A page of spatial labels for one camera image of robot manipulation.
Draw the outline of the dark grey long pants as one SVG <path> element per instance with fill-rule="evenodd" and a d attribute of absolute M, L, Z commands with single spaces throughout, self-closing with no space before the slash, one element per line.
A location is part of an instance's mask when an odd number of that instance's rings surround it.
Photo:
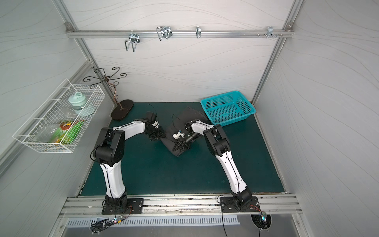
<path fill-rule="evenodd" d="M 186 139 L 189 135 L 189 132 L 185 128 L 185 124 L 191 121 L 202 121 L 204 123 L 210 124 L 210 120 L 204 112 L 193 109 L 192 107 L 187 106 L 165 129 L 165 137 L 160 138 L 164 146 L 176 157 L 179 157 L 184 153 L 187 148 L 177 148 L 177 141 L 173 135 L 179 134 L 180 138 Z"/>

